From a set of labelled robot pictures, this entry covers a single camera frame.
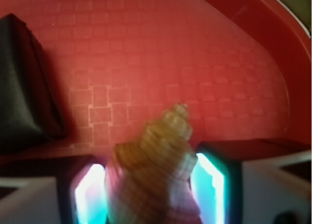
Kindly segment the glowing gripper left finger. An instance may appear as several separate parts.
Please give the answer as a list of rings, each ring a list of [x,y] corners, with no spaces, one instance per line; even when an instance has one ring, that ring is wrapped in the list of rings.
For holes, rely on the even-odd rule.
[[[106,224],[105,168],[92,155],[0,166],[2,224]]]

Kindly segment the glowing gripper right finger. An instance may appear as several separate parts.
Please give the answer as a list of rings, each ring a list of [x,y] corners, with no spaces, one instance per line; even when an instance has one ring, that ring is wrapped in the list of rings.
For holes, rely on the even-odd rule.
[[[287,139],[201,142],[191,190],[201,224],[309,224],[312,152]]]

